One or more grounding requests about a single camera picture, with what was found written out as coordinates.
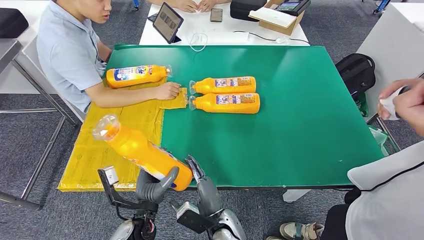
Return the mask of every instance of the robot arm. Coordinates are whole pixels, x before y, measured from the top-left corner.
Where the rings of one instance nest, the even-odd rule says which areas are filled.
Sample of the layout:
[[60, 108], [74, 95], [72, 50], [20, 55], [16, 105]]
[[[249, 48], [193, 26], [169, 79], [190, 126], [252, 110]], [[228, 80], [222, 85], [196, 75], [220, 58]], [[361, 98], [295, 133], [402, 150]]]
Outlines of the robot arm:
[[[179, 172], [174, 167], [160, 182], [150, 174], [140, 169], [135, 187], [137, 203], [123, 199], [116, 192], [114, 184], [118, 182], [118, 176], [113, 166], [98, 170], [104, 192], [109, 202], [115, 206], [119, 218], [125, 220], [110, 240], [153, 240], [156, 236], [155, 218], [158, 212], [158, 204], [163, 200], [167, 188], [174, 182]], [[119, 208], [135, 210], [131, 219], [127, 219], [119, 213]]]
[[199, 234], [206, 231], [210, 240], [246, 240], [236, 215], [229, 209], [223, 209], [217, 187], [196, 159], [188, 155], [184, 160], [193, 172], [199, 203], [197, 207], [189, 202], [179, 205], [171, 201], [177, 222]]

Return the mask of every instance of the sneaker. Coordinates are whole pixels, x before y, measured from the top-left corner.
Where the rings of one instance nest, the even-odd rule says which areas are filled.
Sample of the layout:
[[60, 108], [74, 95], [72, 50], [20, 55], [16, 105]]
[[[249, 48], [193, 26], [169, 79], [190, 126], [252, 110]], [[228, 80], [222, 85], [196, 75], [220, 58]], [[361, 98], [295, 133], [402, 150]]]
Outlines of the sneaker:
[[319, 240], [323, 230], [324, 225], [316, 222], [310, 224], [288, 222], [279, 227], [279, 233], [287, 240]]
[[276, 236], [269, 236], [265, 240], [284, 240], [284, 239], [281, 239], [281, 238], [276, 237]]

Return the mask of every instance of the yellow bottle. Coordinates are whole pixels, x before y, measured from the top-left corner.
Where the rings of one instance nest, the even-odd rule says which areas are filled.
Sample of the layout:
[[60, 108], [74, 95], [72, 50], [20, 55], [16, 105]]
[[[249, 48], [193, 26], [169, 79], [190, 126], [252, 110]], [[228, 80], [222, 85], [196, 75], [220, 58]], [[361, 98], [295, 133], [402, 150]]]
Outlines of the yellow bottle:
[[202, 81], [190, 81], [190, 93], [200, 94], [234, 94], [256, 92], [256, 79], [253, 76], [228, 78], [208, 77]]
[[259, 112], [261, 100], [257, 93], [215, 94], [190, 96], [191, 110], [202, 109], [209, 113], [256, 114]]
[[172, 77], [172, 69], [170, 65], [144, 65], [112, 68], [106, 72], [107, 83], [114, 89], [147, 82], [157, 82], [165, 77]]
[[172, 154], [151, 143], [141, 131], [127, 128], [114, 114], [105, 115], [93, 129], [96, 139], [107, 142], [119, 155], [134, 162], [158, 180], [163, 179], [172, 169], [179, 167], [178, 176], [171, 185], [176, 191], [186, 189], [193, 173]]

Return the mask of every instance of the young man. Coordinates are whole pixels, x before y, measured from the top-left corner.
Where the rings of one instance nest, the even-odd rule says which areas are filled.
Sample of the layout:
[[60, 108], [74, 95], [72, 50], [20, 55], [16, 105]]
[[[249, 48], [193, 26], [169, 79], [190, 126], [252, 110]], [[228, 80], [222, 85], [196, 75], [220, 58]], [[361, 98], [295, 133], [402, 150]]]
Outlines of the young man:
[[118, 108], [175, 98], [180, 85], [174, 82], [137, 90], [103, 85], [101, 76], [112, 51], [94, 32], [92, 21], [104, 24], [111, 9], [111, 0], [49, 3], [41, 16], [37, 38], [38, 59], [49, 82], [84, 113], [91, 102], [101, 108]]
[[[424, 137], [424, 79], [395, 81], [381, 99], [397, 89], [412, 89], [394, 99], [396, 113]], [[378, 114], [390, 113], [380, 104]], [[373, 163], [351, 169], [347, 176], [362, 191], [352, 204], [333, 206], [322, 225], [285, 223], [287, 240], [413, 240], [422, 239], [424, 228], [424, 141]], [[266, 240], [280, 240], [270, 236]]]
[[179, 9], [187, 13], [209, 12], [217, 4], [225, 4], [231, 0], [201, 0], [199, 4], [193, 0], [147, 0], [155, 5], [162, 5], [166, 2], [172, 8]]

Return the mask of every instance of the metal frame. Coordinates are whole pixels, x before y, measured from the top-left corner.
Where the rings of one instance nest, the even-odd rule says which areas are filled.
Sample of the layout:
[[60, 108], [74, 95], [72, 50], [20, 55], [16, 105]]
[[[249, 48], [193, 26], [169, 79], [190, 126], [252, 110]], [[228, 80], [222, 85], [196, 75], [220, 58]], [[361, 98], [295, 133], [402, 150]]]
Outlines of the metal frame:
[[387, 128], [386, 124], [384, 123], [383, 119], [381, 117], [379, 117], [379, 114], [376, 113], [374, 116], [372, 116], [366, 123], [370, 124], [371, 122], [373, 122], [374, 120], [377, 121], [378, 125], [380, 126], [381, 130], [383, 130], [385, 133], [387, 133], [388, 135], [388, 139], [390, 141], [390, 144], [393, 146], [394, 151], [400, 152], [402, 149], [399, 146], [399, 144], [396, 142], [395, 138], [393, 137], [392, 133], [390, 132], [390, 130]]
[[38, 108], [38, 109], [13, 109], [13, 110], [0, 110], [0, 114], [27, 114], [27, 113], [49, 113], [49, 112], [59, 112], [62, 114], [59, 123], [56, 126], [56, 129], [53, 132], [53, 135], [50, 137], [48, 144], [35, 167], [34, 172], [32, 173], [31, 178], [29, 179], [23, 193], [20, 197], [16, 197], [5, 192], [0, 191], [0, 200], [3, 200], [7, 203], [11, 203], [13, 205], [17, 205], [19, 207], [26, 207], [33, 210], [39, 210], [41, 208], [40, 204], [33, 203], [28, 201], [28, 196], [31, 190], [34, 187], [34, 184], [40, 175], [41, 170], [43, 169], [44, 164], [46, 163], [47, 157], [49, 156], [53, 144], [56, 142], [58, 138], [59, 132], [62, 129], [65, 121], [68, 121], [72, 126], [76, 126], [74, 120], [65, 112], [65, 110], [46, 92], [46, 90], [40, 86], [34, 78], [15, 60], [11, 61], [12, 65], [28, 80], [28, 82], [41, 94], [43, 95], [54, 108]]

